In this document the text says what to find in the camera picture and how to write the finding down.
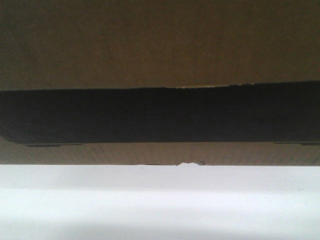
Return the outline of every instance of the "brown cardboard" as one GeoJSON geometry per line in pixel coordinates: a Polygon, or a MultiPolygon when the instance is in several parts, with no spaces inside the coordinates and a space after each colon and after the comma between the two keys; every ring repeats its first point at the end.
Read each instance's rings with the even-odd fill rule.
{"type": "Polygon", "coordinates": [[[319,166],[320,147],[272,142],[91,143],[28,147],[0,137],[0,164],[319,166]]]}
{"type": "Polygon", "coordinates": [[[0,90],[319,80],[320,1],[1,2],[0,90]]]}

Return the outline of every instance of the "cardboard panel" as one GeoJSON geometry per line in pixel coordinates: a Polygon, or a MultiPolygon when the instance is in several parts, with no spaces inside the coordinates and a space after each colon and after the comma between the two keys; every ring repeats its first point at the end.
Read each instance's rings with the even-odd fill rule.
{"type": "Polygon", "coordinates": [[[319,80],[320,1],[1,1],[0,90],[319,80]]]}
{"type": "Polygon", "coordinates": [[[0,137],[0,164],[320,166],[320,146],[272,142],[89,143],[28,147],[0,137]]]}

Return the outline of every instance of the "white surface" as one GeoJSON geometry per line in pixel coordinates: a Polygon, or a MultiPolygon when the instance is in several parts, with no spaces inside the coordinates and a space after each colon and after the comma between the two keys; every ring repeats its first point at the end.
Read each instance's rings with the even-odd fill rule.
{"type": "Polygon", "coordinates": [[[0,165],[11,240],[316,240],[320,167],[0,165]]]}

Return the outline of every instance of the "corrugated cardboard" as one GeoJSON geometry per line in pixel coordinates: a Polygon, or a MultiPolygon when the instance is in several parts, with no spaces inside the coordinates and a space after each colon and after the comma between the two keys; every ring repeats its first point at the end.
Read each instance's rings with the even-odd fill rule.
{"type": "MultiPolygon", "coordinates": [[[[0,91],[320,80],[320,1],[1,2],[0,91]]],[[[320,147],[102,143],[31,148],[3,164],[319,165],[320,147]]]]}

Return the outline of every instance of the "cardboard box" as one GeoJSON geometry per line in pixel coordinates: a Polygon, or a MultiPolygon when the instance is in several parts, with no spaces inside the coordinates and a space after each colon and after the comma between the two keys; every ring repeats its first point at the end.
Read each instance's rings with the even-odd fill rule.
{"type": "MultiPolygon", "coordinates": [[[[5,0],[0,91],[318,81],[319,12],[317,0],[5,0]]],[[[271,142],[0,145],[1,163],[320,163],[317,145],[271,142]]]]}

